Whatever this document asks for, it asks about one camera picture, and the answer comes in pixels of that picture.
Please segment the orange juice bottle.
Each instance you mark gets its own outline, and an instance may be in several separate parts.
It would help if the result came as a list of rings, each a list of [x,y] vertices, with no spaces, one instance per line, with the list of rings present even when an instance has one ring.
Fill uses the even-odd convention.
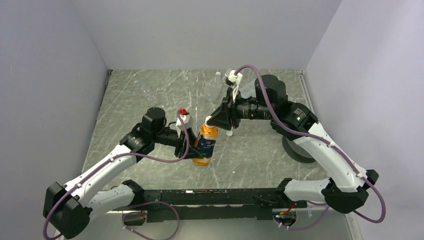
[[[195,148],[204,154],[204,157],[193,158],[192,162],[195,166],[207,167],[210,164],[218,136],[219,132],[217,127],[206,123],[200,127],[199,134],[195,141]]]

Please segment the white cap with logo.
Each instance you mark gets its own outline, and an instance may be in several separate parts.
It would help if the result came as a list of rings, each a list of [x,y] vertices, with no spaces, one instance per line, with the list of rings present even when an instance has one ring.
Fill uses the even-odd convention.
[[[212,128],[214,128],[215,126],[213,126],[213,125],[211,125],[210,124],[210,119],[211,119],[212,117],[211,116],[207,116],[206,118],[205,118],[205,122],[204,122],[204,126],[206,127],[206,128],[208,128],[208,129],[212,129]]]

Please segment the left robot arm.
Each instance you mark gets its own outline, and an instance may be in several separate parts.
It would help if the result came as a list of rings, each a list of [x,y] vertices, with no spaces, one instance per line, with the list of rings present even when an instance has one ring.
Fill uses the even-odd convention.
[[[115,189],[100,191],[117,175],[140,160],[159,161],[159,158],[149,155],[156,144],[174,147],[175,163],[201,155],[193,146],[193,118],[186,109],[181,108],[176,112],[175,129],[166,123],[166,113],[162,108],[149,108],[141,122],[102,160],[65,184],[52,183],[46,189],[42,211],[45,217],[42,229],[44,239],[51,239],[47,232],[48,225],[59,232],[53,239],[72,239],[91,220],[108,211],[123,206],[131,210],[139,209],[144,203],[144,189],[132,180],[124,181]]]

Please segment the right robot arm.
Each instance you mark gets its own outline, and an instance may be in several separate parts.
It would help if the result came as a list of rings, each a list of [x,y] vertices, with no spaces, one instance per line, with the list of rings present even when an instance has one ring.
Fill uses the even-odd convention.
[[[254,82],[255,94],[248,98],[241,96],[241,78],[240,73],[225,77],[226,96],[207,123],[231,130],[242,120],[268,120],[287,140],[286,152],[302,149],[310,161],[317,162],[327,172],[327,178],[322,180],[284,179],[276,189],[276,203],[287,208],[294,201],[322,202],[343,214],[361,208],[369,190],[375,190],[379,174],[351,160],[306,105],[289,100],[285,83],[276,76],[259,76]]]

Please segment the short clear plastic bottle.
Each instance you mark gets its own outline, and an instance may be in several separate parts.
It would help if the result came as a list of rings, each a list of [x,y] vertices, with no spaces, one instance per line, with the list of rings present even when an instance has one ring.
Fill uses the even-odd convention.
[[[222,89],[222,74],[217,71],[215,75],[208,81],[205,82],[204,97],[208,101],[214,102]]]

